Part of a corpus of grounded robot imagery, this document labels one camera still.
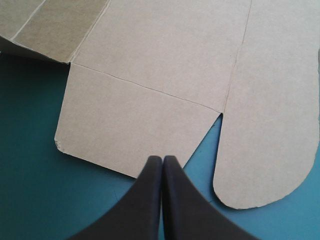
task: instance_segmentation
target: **cardboard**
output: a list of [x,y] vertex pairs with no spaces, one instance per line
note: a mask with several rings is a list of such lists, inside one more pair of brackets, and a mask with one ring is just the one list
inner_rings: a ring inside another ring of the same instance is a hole
[[107,3],[108,0],[92,0],[90,4],[86,0],[31,0],[29,5],[29,1],[1,0],[0,50],[43,59],[37,54],[40,53],[47,60],[68,63]]
[[132,177],[150,155],[185,164],[220,114],[74,63],[65,91],[58,149]]
[[236,209],[282,199],[319,143],[320,2],[253,1],[232,74],[213,187]]
[[71,62],[57,148],[132,177],[149,155],[183,166],[224,113],[214,190],[250,208],[314,161],[320,8],[305,2],[45,0],[11,23],[0,0],[0,51]]

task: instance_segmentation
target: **teal surface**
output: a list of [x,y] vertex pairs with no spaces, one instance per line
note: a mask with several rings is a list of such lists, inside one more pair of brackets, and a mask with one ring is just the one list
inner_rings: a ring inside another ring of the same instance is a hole
[[[68,71],[64,64],[0,54],[0,240],[65,239],[103,215],[134,182],[56,149]],[[212,189],[221,122],[220,117],[184,168],[203,196],[261,239],[319,239],[319,154],[307,179],[289,196],[234,210]]]

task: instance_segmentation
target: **cardboard edge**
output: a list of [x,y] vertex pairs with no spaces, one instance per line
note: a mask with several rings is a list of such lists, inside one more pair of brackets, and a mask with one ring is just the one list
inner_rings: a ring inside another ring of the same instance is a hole
[[316,155],[317,155],[317,149],[315,151],[314,154],[314,159],[312,162],[311,167],[309,168],[309,170],[305,173],[305,175],[303,176],[303,178],[301,179],[301,181],[299,182],[299,184],[297,184],[296,186],[294,186],[292,189],[288,190],[287,192],[284,192],[283,195],[281,197],[275,198],[271,201],[268,201],[267,203],[263,203],[263,204],[254,204],[254,205],[250,205],[247,207],[241,207],[241,206],[235,206],[232,203],[227,202],[223,197],[221,197],[219,190],[216,190],[215,188],[215,178],[213,177],[213,181],[212,181],[212,187],[213,187],[213,191],[216,195],[216,197],[219,199],[219,201],[221,203],[223,203],[225,206],[232,208],[232,209],[236,209],[236,210],[246,210],[246,209],[254,209],[254,208],[260,208],[272,203],[275,203],[277,201],[280,201],[282,199],[284,199],[285,197],[287,197],[288,195],[290,195],[293,191],[295,191],[297,188],[299,188],[302,183],[306,180],[306,178],[308,177],[309,173],[311,172],[312,168],[314,167],[315,164],[315,160],[316,160]]
[[0,52],[19,56],[19,57],[43,60],[47,62],[56,62],[56,63],[63,63],[63,64],[68,63],[68,62],[52,59],[46,55],[43,55],[37,51],[32,50],[29,47],[26,47],[17,42],[11,41],[1,35],[0,35]]

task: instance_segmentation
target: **cardboard flap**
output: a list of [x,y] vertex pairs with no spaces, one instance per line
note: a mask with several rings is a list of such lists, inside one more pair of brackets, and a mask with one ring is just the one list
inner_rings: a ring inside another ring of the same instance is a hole
[[55,142],[63,153],[137,177],[150,155],[175,154],[184,165],[219,115],[72,63]]
[[[37,2],[39,5],[32,12],[27,9],[29,11],[25,11],[21,19],[16,15],[19,13],[17,9],[22,8],[23,4],[15,8],[11,2],[4,0],[2,3],[6,3],[3,10],[6,13],[0,11],[0,20],[8,27],[0,28],[0,35],[14,44],[10,48],[1,44],[0,51],[16,54],[20,53],[21,47],[25,47],[33,51],[24,51],[27,57],[34,57],[34,52],[37,52],[49,59],[68,63],[105,9],[108,0],[45,0]],[[19,21],[11,21],[7,17],[9,14]]]
[[319,143],[319,1],[253,1],[223,116],[213,187],[229,207],[277,201]]

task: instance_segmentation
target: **crease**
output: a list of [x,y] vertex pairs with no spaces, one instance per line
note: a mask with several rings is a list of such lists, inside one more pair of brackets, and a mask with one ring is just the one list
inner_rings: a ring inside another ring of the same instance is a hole
[[242,35],[241,44],[240,44],[240,46],[238,47],[238,49],[236,51],[235,58],[234,58],[234,61],[233,61],[233,64],[232,64],[232,69],[231,69],[231,72],[230,72],[228,89],[227,89],[225,100],[224,100],[223,112],[226,111],[226,105],[227,105],[227,101],[228,101],[228,97],[229,97],[229,93],[230,93],[231,83],[233,81],[234,71],[235,71],[235,68],[236,68],[239,52],[241,51],[242,46],[244,45],[244,42],[245,42],[245,37],[246,37],[246,33],[247,33],[247,26],[248,26],[248,22],[249,22],[249,16],[250,16],[250,12],[251,12],[252,1],[253,0],[250,1],[250,5],[249,5],[249,8],[248,8],[248,14],[247,14],[245,25],[244,25],[244,31],[243,31],[243,35]]
[[93,31],[93,29],[95,28],[95,26],[97,25],[97,23],[99,22],[99,20],[102,18],[103,15],[105,15],[107,9],[109,8],[111,4],[111,0],[107,0],[102,11],[98,14],[97,18],[95,19],[95,21],[93,22],[93,24],[89,27],[89,29],[86,31],[84,37],[82,38],[81,42],[79,43],[79,45],[76,47],[76,49],[73,51],[73,53],[70,55],[70,62],[73,62],[76,57],[78,56],[79,52],[80,52],[80,47],[82,46],[82,43],[87,39],[87,37],[90,35],[90,33]]
[[141,84],[136,83],[136,82],[134,82],[134,81],[130,81],[130,80],[127,80],[127,79],[124,79],[124,78],[121,78],[121,77],[112,75],[112,74],[107,73],[107,72],[99,71],[99,70],[96,70],[96,69],[93,69],[93,68],[91,68],[91,67],[84,66],[84,65],[81,65],[81,64],[75,63],[75,62],[73,62],[72,64],[81,66],[81,67],[86,68],[86,69],[90,69],[90,70],[96,71],[96,72],[98,72],[98,73],[107,75],[107,76],[109,76],[109,77],[113,77],[113,78],[115,78],[115,79],[118,79],[118,80],[121,80],[121,81],[124,81],[124,82],[127,82],[127,83],[131,83],[131,84],[137,85],[137,86],[139,86],[139,87],[143,87],[143,88],[145,88],[145,89],[153,90],[153,91],[156,91],[156,92],[158,92],[158,93],[161,93],[161,94],[164,94],[164,95],[167,95],[167,96],[176,98],[176,99],[180,99],[180,100],[182,100],[182,101],[186,101],[186,102],[189,102],[189,103],[192,103],[192,104],[201,106],[201,107],[205,107],[205,108],[210,109],[210,110],[213,110],[213,111],[215,111],[215,112],[217,112],[217,113],[219,113],[219,114],[221,113],[221,111],[218,111],[218,110],[216,110],[216,109],[214,109],[214,108],[212,108],[212,107],[210,107],[210,106],[206,106],[206,105],[204,105],[204,104],[201,104],[201,103],[198,103],[198,102],[195,102],[195,101],[191,101],[191,100],[185,99],[185,98],[183,98],[183,97],[175,96],[175,95],[166,93],[166,92],[164,92],[164,91],[160,91],[160,90],[157,90],[157,89],[148,87],[148,86],[144,86],[144,85],[141,85]]
[[38,12],[38,10],[43,6],[43,4],[46,2],[46,0],[43,0],[36,8],[35,10],[33,10],[33,12],[31,13],[31,15],[28,17],[28,19],[25,21],[25,23],[19,28],[19,30],[10,38],[11,41],[13,41],[18,34],[22,31],[22,29],[24,29],[24,27],[30,22],[30,20],[32,19],[32,17]]

